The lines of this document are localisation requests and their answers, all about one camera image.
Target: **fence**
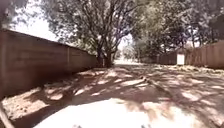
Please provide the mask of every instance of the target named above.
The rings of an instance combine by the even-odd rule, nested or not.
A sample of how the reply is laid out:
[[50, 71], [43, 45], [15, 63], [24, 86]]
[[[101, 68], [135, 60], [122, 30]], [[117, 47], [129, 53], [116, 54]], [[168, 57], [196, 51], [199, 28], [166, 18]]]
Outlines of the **fence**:
[[83, 50], [9, 30], [0, 31], [0, 61], [1, 98], [97, 65]]
[[[208, 44], [199, 48], [184, 51], [185, 65], [224, 69], [224, 41]], [[177, 64], [177, 54], [174, 51], [159, 56], [159, 64]]]

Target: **tree canopy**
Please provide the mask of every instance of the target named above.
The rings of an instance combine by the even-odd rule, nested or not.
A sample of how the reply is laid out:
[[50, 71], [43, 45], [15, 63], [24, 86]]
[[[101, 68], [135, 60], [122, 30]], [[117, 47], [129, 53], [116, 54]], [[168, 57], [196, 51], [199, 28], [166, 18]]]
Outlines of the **tree canopy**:
[[133, 32], [136, 57], [156, 61], [158, 54], [189, 42], [192, 47], [214, 43], [221, 38], [223, 7], [222, 0], [151, 0], [139, 11], [144, 21]]
[[87, 48], [111, 66], [118, 45], [137, 25], [135, 0], [45, 0], [43, 9], [51, 30], [61, 42]]

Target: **concrete wall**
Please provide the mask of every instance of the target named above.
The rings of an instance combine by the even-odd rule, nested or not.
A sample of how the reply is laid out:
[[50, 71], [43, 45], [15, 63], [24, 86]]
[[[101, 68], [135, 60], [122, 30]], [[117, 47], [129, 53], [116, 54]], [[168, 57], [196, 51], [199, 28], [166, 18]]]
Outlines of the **concrete wall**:
[[0, 98], [97, 64], [83, 50], [9, 30], [0, 32], [0, 61]]

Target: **sky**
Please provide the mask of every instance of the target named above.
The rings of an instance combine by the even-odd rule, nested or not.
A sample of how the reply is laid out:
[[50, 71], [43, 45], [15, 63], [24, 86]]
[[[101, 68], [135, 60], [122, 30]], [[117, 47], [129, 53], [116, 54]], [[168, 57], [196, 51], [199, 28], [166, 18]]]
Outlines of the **sky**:
[[[32, 14], [32, 13], [38, 13], [37, 17], [28, 18], [26, 15], [19, 15], [14, 18], [16, 20], [17, 18], [22, 18], [26, 20], [27, 24], [19, 23], [15, 26], [13, 30], [25, 33], [28, 35], [48, 39], [51, 41], [57, 41], [56, 36], [50, 31], [48, 22], [43, 18], [43, 14], [41, 11], [41, 8], [36, 6], [40, 3], [40, 0], [33, 1], [29, 0], [28, 5], [25, 9], [26, 13]], [[129, 34], [125, 38], [122, 39], [121, 44], [119, 45], [119, 49], [123, 50], [124, 47], [132, 43], [132, 36]]]

